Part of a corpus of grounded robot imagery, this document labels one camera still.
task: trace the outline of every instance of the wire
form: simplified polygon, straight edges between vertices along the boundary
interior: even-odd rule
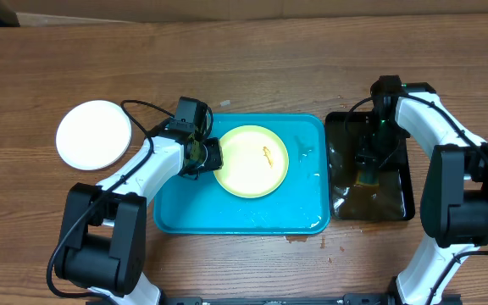
[[[208,139],[210,136],[210,132],[212,132],[212,124],[214,123],[214,115],[212,114],[212,109],[207,106],[208,114],[210,114],[210,125],[207,128],[207,131],[204,133],[203,139]]]
[[[383,162],[380,164],[380,166],[378,166],[378,169],[381,169],[384,165],[387,164],[387,161],[389,161],[389,159],[398,151],[398,148],[400,147],[401,143],[402,143],[402,140],[400,138],[398,138],[398,143],[396,144],[395,149],[389,154],[389,156],[387,156],[387,158],[385,158],[385,160],[383,160]]]
[[[167,114],[169,117],[171,118],[174,118],[174,114],[170,113],[169,111],[159,107],[159,106],[156,106],[152,103],[148,103],[148,102],[143,102],[143,101],[139,101],[139,100],[124,100],[122,101],[122,103],[120,104],[120,106],[122,107],[122,110],[124,110],[125,114],[129,117],[130,120],[133,121],[133,123],[135,123],[135,125],[139,128],[141,128],[141,125],[135,120],[135,118],[133,118],[133,116],[131,116],[125,109],[124,109],[124,104],[127,104],[127,103],[137,103],[137,104],[141,104],[141,105],[145,105],[145,106],[148,106],[148,107],[152,107],[158,111],[161,111],[162,113],[164,114]]]
[[[414,101],[419,102],[419,103],[423,103],[423,104],[425,104],[425,105],[433,108],[438,114],[440,114],[446,120],[446,122],[453,128],[453,130],[455,130],[455,132],[458,134],[458,136],[461,139],[463,139],[472,149],[474,149],[478,153],[478,155],[480,155],[481,159],[483,160],[483,162],[485,163],[486,167],[488,168],[488,157],[485,155],[484,152],[481,151],[481,149],[479,147],[477,147],[475,145],[475,143],[473,141],[471,141],[464,134],[464,130],[461,130],[458,127],[458,125],[453,121],[453,119],[451,118],[451,116],[449,114],[447,114],[446,111],[444,111],[443,109],[441,109],[438,106],[436,106],[433,102],[426,101],[426,100],[424,100],[423,98],[420,98],[420,97],[410,96],[409,94],[402,94],[402,95],[399,95],[399,97],[409,98],[411,100],[414,100]],[[432,299],[434,298],[434,296],[436,294],[436,291],[438,290],[438,287],[440,287],[441,282],[449,274],[449,272],[451,271],[451,268],[453,267],[453,265],[455,265],[455,263],[461,263],[460,262],[460,259],[461,258],[465,258],[465,257],[470,256],[470,255],[488,255],[488,250],[484,250],[484,251],[467,251],[467,252],[461,252],[461,253],[459,253],[457,255],[454,255],[453,256],[453,259],[449,262],[449,264],[446,266],[446,268],[442,271],[440,277],[438,278],[438,280],[436,281],[436,283],[434,284],[434,286],[430,290],[429,297],[427,298],[427,302],[425,303],[426,305],[430,305],[432,303]]]
[[[90,207],[88,207],[88,209],[75,221],[75,223],[70,227],[70,229],[67,231],[67,233],[65,234],[65,236],[61,239],[61,241],[59,242],[59,244],[56,246],[56,248],[54,249],[53,253],[52,253],[52,256],[50,257],[50,259],[48,260],[48,266],[47,266],[47,285],[48,285],[48,289],[50,289],[50,291],[58,296],[58,297],[66,297],[66,298],[82,298],[82,297],[100,297],[104,300],[107,300],[109,302],[114,302],[113,300],[110,299],[109,296],[107,295],[104,295],[102,293],[98,293],[98,292],[80,292],[80,293],[69,293],[69,292],[63,292],[63,291],[60,291],[58,288],[56,288],[56,286],[53,284],[53,281],[52,281],[52,271],[53,271],[53,265],[54,265],[54,262],[55,262],[55,259],[56,257],[58,256],[59,252],[61,251],[61,249],[63,248],[65,242],[69,239],[71,233],[80,225],[82,224],[84,221],[86,221],[86,219],[89,219],[91,216],[92,216],[92,212],[97,210],[100,206],[100,204],[103,202],[103,199],[107,198],[108,195],[110,195],[116,188],[118,188],[119,186],[121,186],[126,180],[128,180],[140,167],[142,167],[142,165],[144,165],[147,160],[152,156],[153,154],[153,141],[152,141],[152,135],[148,134],[147,130],[141,125],[141,123],[139,123],[128,111],[127,109],[125,109],[125,105],[127,103],[137,103],[137,104],[141,104],[141,105],[145,105],[145,106],[148,106],[148,107],[152,107],[152,108],[155,108],[157,109],[158,111],[161,111],[162,113],[164,114],[167,114],[168,116],[171,116],[171,117],[174,117],[174,115],[172,113],[170,113],[169,111],[165,110],[165,109],[162,109],[154,104],[151,104],[151,103],[147,103],[147,102],[143,102],[143,101],[137,101],[137,100],[125,100],[125,101],[122,101],[121,104],[120,104],[120,107],[122,108],[122,111],[124,112],[125,115],[127,115],[127,117],[144,133],[144,135],[146,136],[146,138],[148,139],[148,144],[149,144],[149,148],[148,148],[148,152],[146,154],[146,156],[137,164],[135,165],[135,167],[133,167],[129,172],[127,172],[125,175],[122,175],[118,181],[116,181],[113,185],[111,185],[107,190],[105,190],[101,196],[99,196],[96,200],[93,201],[92,204],[90,204]],[[167,125],[169,123],[168,120],[164,120],[163,123],[161,125]]]
[[[363,101],[356,103],[355,105],[353,105],[353,107],[351,107],[349,109],[349,111],[347,112],[346,118],[344,119],[344,129],[346,130],[348,135],[352,134],[351,132],[349,132],[349,128],[347,127],[347,122],[349,122],[349,118],[353,115],[353,113],[355,112],[355,109],[359,108],[359,106],[363,105],[364,103],[372,101],[372,99],[374,99],[374,98],[373,97],[367,97]]]

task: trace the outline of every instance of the plastic tray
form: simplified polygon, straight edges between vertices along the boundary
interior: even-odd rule
[[[175,176],[153,201],[159,229],[177,234],[312,235],[330,221],[324,127],[310,114],[215,114],[212,135],[242,125],[272,130],[285,143],[289,169],[267,196],[246,199],[224,190],[214,173]]]
[[[349,124],[363,128],[370,115],[370,112],[354,113]],[[357,140],[355,138],[352,140],[344,131],[346,117],[347,112],[333,112],[325,119],[333,216],[337,219],[367,221],[408,221],[412,219],[415,215],[415,203],[406,140],[401,139],[398,144],[397,157],[399,159],[396,165],[391,165],[388,173],[379,174],[379,186],[355,186],[352,182],[347,182],[347,179],[352,177],[348,174],[355,170],[354,165],[348,165],[344,160],[350,158],[354,161]]]

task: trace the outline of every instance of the black tray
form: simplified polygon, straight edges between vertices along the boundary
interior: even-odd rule
[[[415,203],[405,139],[401,139],[397,146],[395,169],[382,174],[384,178],[380,177],[380,185],[375,186],[375,192],[372,186],[352,185],[351,179],[355,181],[353,175],[357,174],[352,167],[357,142],[355,136],[344,131],[346,116],[347,112],[333,112],[325,119],[331,214],[338,219],[412,219]],[[352,130],[359,130],[366,126],[369,116],[370,112],[353,113],[348,125]]]

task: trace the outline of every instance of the wooden table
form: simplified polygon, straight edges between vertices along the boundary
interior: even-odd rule
[[[311,113],[324,119],[369,95],[379,75],[428,81],[446,107],[488,140],[488,15],[0,29],[0,303],[82,304],[47,289],[69,188],[81,172],[54,135],[75,105],[135,98],[174,111],[179,96],[215,113]],[[220,102],[230,100],[230,106]],[[132,108],[145,125],[162,116]],[[408,143],[419,204],[429,160]],[[310,297],[383,291],[424,232],[404,223],[330,222],[319,235],[169,236],[148,215],[148,278],[170,296]],[[62,290],[76,291],[58,280]],[[488,258],[471,258],[447,291],[488,304]]]

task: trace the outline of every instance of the water spill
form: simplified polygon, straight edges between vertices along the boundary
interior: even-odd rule
[[[286,240],[289,243],[292,243],[294,241],[297,241],[297,242],[306,242],[308,240],[308,236],[286,236]]]
[[[310,229],[312,229],[316,225],[319,225],[319,221],[321,221],[321,216],[318,216],[318,221],[316,221],[315,223],[313,223],[313,224],[310,225]]]
[[[313,146],[306,146],[298,136],[295,136],[295,142],[297,143],[298,162],[301,163],[303,158],[313,152]]]

